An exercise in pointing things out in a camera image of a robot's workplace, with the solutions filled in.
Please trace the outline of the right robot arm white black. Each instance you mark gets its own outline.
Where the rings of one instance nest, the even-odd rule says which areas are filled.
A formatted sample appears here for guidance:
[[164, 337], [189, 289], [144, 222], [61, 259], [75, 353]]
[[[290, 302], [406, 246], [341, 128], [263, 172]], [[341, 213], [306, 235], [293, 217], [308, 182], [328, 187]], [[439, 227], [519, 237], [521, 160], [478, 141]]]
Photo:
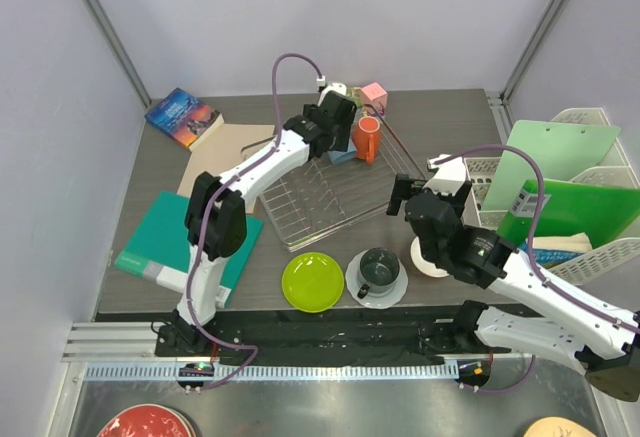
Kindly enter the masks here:
[[460, 307], [451, 337], [465, 352], [504, 348], [530, 353], [583, 375], [600, 392], [624, 402], [639, 399], [639, 315], [602, 301], [536, 265], [495, 232], [463, 223], [471, 191], [433, 192], [425, 180], [396, 176], [387, 212], [405, 215], [422, 260], [454, 279], [488, 289], [541, 315], [502, 312], [481, 302]]

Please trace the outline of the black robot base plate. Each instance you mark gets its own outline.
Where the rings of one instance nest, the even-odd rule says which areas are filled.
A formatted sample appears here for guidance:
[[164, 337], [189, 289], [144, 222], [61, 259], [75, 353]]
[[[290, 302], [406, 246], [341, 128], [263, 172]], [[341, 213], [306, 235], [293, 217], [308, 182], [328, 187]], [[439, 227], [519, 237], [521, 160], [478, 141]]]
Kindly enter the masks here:
[[156, 329], [158, 357], [216, 355], [239, 365], [257, 346], [257, 366], [373, 367], [439, 364], [447, 354], [486, 354], [465, 306], [364, 307], [318, 314], [297, 310], [225, 311], [205, 329], [224, 349], [173, 314]]

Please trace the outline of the lime green plate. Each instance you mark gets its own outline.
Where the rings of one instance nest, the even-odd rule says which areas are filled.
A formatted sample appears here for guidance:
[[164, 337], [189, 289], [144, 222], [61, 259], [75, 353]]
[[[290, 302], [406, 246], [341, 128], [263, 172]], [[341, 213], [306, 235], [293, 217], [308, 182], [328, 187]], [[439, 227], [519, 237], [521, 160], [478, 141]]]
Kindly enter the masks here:
[[294, 257], [285, 267], [281, 287], [287, 302], [306, 313], [321, 313], [342, 297], [344, 272], [327, 254], [306, 252]]

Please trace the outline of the dark grey mug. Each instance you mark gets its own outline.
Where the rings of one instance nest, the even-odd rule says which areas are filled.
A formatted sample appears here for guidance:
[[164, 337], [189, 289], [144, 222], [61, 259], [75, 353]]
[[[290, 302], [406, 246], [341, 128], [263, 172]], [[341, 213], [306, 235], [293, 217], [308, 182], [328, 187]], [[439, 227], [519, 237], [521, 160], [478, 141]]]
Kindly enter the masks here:
[[400, 261], [397, 256], [386, 248], [372, 248], [367, 250], [358, 265], [357, 283], [358, 299], [381, 296], [390, 291], [399, 276]]

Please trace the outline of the light blue cup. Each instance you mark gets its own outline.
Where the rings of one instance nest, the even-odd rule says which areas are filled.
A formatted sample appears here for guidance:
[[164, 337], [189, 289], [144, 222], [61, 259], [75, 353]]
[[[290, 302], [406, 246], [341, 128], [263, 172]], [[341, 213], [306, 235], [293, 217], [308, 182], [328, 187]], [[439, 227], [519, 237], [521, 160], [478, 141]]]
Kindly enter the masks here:
[[340, 165], [356, 157], [357, 148], [352, 140], [348, 141], [345, 151], [333, 150], [328, 152], [329, 159], [333, 165]]

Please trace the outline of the orange white bowl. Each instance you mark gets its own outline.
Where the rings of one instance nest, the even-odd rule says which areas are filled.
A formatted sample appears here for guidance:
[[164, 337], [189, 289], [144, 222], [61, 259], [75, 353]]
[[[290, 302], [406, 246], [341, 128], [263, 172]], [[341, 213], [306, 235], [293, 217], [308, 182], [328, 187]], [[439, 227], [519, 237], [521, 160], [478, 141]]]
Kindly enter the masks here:
[[448, 272], [436, 267], [433, 263], [425, 260], [421, 254], [419, 238], [415, 237], [411, 243], [410, 256], [413, 265], [422, 274], [431, 278], [444, 278], [448, 276]]

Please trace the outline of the orange mug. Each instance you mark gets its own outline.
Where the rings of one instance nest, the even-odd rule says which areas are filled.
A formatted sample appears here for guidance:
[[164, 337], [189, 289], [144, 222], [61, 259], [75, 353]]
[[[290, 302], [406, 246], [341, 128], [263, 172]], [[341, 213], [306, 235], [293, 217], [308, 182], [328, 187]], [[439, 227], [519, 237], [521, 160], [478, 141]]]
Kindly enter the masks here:
[[368, 115], [360, 117], [352, 132], [356, 157], [372, 164], [379, 151], [381, 136], [381, 122], [378, 118]]

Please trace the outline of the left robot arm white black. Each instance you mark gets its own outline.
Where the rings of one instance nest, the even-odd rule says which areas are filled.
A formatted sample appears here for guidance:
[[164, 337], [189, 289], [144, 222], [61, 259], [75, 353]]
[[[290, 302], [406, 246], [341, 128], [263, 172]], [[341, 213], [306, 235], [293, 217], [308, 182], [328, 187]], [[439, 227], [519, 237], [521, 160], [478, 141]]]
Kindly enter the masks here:
[[356, 110], [347, 87], [331, 83], [262, 150], [220, 176], [203, 172], [196, 178], [185, 216], [189, 274], [173, 322], [164, 327], [172, 331], [168, 340], [177, 351], [200, 356], [212, 346], [213, 332], [205, 324], [215, 316], [229, 258], [246, 239], [246, 205], [308, 161], [345, 151]]

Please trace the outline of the light blue scalloped plate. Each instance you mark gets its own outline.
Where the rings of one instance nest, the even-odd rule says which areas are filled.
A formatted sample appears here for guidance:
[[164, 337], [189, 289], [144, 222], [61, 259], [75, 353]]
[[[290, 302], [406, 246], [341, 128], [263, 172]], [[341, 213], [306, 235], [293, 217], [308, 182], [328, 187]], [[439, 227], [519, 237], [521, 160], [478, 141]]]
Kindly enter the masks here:
[[408, 276], [399, 258], [386, 248], [371, 248], [357, 254], [345, 272], [351, 297], [371, 309], [387, 309], [405, 295]]

